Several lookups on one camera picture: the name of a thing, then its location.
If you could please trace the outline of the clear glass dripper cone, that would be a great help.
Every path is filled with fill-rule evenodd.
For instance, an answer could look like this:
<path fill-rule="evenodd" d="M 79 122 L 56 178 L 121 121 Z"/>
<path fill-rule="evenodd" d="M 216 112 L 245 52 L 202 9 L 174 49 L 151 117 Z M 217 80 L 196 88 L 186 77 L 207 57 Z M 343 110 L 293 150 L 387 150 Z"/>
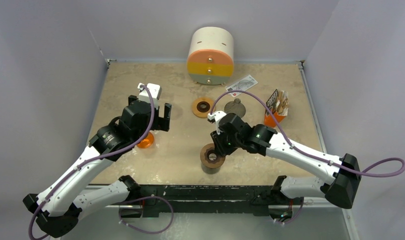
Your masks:
<path fill-rule="evenodd" d="M 246 107 L 244 106 L 240 98 L 235 98 L 234 100 L 229 101 L 225 104 L 224 112 L 226 114 L 233 113 L 242 118 L 246 114 Z"/>

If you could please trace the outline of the glass carafe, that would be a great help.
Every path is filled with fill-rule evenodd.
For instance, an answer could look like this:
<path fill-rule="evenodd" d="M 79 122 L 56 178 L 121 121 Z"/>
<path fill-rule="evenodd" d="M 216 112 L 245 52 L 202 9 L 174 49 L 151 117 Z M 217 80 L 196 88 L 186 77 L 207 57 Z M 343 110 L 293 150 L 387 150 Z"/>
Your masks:
<path fill-rule="evenodd" d="M 201 163 L 201 169 L 209 175 L 218 173 L 221 170 L 221 165 Z"/>

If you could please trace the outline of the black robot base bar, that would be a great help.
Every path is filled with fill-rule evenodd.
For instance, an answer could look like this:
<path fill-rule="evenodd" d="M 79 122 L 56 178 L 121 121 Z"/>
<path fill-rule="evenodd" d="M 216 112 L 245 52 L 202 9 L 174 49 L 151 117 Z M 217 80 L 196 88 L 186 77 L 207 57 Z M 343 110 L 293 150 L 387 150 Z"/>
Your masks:
<path fill-rule="evenodd" d="M 160 213 L 252 214 L 289 218 L 303 199 L 288 198 L 275 185 L 161 185 L 142 184 L 121 205 L 142 207 L 144 218 Z"/>

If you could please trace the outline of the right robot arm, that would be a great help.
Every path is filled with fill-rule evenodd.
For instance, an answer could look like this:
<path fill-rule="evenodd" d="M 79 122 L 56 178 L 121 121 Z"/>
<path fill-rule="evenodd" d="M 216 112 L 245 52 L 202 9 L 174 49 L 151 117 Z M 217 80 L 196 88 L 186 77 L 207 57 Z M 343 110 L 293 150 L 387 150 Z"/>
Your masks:
<path fill-rule="evenodd" d="M 320 152 L 285 136 L 264 124 L 250 126 L 234 113 L 216 111 L 207 116 L 215 124 L 210 136 L 217 156 L 231 155 L 237 149 L 250 154 L 279 159 L 312 174 L 311 177 L 287 176 L 271 190 L 279 204 L 288 199 L 324 198 L 329 203 L 351 209 L 361 182 L 358 160 L 347 153 L 343 157 Z"/>

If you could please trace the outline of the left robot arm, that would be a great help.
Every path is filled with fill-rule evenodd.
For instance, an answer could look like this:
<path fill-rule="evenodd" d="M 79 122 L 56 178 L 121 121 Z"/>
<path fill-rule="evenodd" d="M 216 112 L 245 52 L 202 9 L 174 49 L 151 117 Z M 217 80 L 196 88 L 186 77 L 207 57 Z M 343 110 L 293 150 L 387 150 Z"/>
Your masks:
<path fill-rule="evenodd" d="M 132 150 L 151 130 L 170 129 L 172 106 L 164 105 L 159 116 L 155 101 L 128 98 L 120 116 L 101 127 L 90 139 L 80 157 L 49 188 L 30 193 L 23 204 L 33 214 L 30 226 L 38 225 L 46 237 L 59 238 L 70 232 L 80 220 L 112 204 L 154 203 L 158 197 L 146 195 L 129 175 L 90 193 L 83 193 L 88 184 L 103 170 Z"/>

